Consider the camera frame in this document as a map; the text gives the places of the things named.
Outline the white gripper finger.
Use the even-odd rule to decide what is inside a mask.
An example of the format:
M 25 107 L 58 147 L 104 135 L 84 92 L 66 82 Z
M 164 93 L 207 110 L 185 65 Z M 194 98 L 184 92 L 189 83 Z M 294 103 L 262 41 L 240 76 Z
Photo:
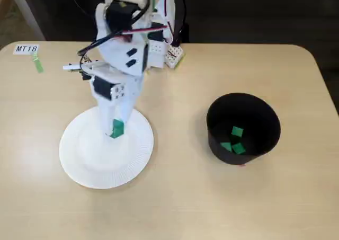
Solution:
M 135 99 L 123 99 L 119 103 L 119 120 L 121 120 L 124 124 L 126 124 L 132 114 L 132 111 L 135 106 Z
M 101 126 L 107 136 L 113 133 L 115 105 L 107 101 L 98 101 Z

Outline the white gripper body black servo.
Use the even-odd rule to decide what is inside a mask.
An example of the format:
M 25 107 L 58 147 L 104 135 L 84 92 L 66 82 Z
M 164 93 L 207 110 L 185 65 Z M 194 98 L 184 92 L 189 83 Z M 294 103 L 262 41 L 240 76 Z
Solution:
M 133 76 L 108 65 L 90 67 L 90 86 L 98 104 L 115 107 L 120 104 L 134 104 L 142 88 L 144 77 Z

